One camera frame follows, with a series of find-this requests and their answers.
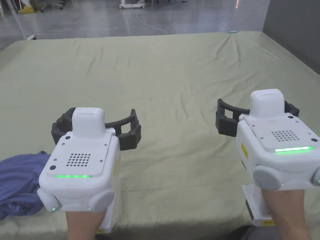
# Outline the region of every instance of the human forearm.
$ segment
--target human forearm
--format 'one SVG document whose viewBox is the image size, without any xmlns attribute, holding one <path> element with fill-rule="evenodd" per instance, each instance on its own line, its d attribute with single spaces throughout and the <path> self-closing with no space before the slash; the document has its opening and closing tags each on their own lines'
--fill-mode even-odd
<svg viewBox="0 0 320 240">
<path fill-rule="evenodd" d="M 95 233 L 106 214 L 93 212 L 66 212 L 68 240 L 94 240 Z"/>
<path fill-rule="evenodd" d="M 311 240 L 304 214 L 304 190 L 262 190 L 262 195 L 282 240 Z"/>
</svg>

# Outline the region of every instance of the polished floor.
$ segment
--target polished floor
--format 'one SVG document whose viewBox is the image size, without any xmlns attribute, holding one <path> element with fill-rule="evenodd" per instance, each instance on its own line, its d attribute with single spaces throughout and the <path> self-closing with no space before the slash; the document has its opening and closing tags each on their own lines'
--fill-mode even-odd
<svg viewBox="0 0 320 240">
<path fill-rule="evenodd" d="M 63 10 L 48 8 L 19 16 L 27 33 L 38 39 L 161 35 L 139 22 L 120 0 L 68 0 Z M 261 31 L 270 0 L 160 0 L 154 10 L 134 9 L 138 17 L 168 34 Z M 20 40 L 10 13 L 0 17 L 0 49 Z"/>
</svg>

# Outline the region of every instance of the mattress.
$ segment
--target mattress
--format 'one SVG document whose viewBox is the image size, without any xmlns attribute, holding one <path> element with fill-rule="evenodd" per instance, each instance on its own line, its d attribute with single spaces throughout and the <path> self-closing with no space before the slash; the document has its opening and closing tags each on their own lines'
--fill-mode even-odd
<svg viewBox="0 0 320 240">
<path fill-rule="evenodd" d="M 0 52 L 0 159 L 54 149 L 51 124 L 71 107 L 105 121 L 136 109 L 142 139 L 122 152 L 113 239 L 214 239 L 250 224 L 252 181 L 235 139 L 215 128 L 217 99 L 249 108 L 278 88 L 320 135 L 320 76 L 261 32 L 16 42 Z M 306 217 L 320 234 L 320 190 Z M 0 239 L 65 239 L 63 212 L 0 221 Z"/>
</svg>

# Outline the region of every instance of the gray wall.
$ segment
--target gray wall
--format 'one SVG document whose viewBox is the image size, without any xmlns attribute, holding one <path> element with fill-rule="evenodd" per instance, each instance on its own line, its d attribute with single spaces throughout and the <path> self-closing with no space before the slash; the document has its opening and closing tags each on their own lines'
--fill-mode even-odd
<svg viewBox="0 0 320 240">
<path fill-rule="evenodd" d="M 271 0 L 263 32 L 320 73 L 320 0 Z"/>
</svg>

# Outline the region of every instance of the purple fabric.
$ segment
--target purple fabric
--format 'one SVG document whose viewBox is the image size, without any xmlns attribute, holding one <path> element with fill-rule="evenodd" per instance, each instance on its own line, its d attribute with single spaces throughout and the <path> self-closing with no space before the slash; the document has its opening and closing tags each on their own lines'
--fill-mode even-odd
<svg viewBox="0 0 320 240">
<path fill-rule="evenodd" d="M 50 155 L 23 154 L 0 162 L 0 220 L 33 215 L 43 204 L 38 197 L 39 176 Z"/>
</svg>

